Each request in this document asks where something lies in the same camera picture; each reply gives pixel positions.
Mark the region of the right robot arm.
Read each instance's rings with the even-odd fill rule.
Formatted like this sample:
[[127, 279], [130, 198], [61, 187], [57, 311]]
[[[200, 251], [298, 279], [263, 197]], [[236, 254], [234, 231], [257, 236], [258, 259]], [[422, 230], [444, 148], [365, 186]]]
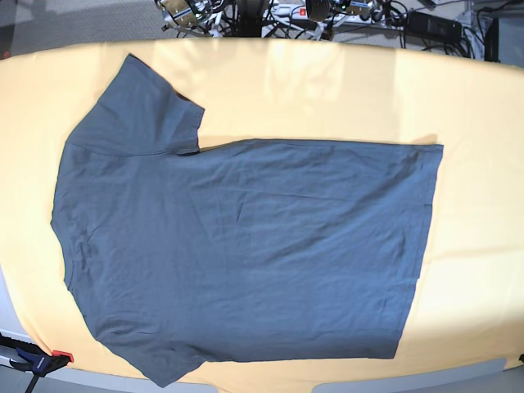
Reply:
[[164, 24], [161, 31], [174, 30], [197, 38], [211, 37], [208, 26], [215, 14], [215, 1], [209, 0], [155, 0]]

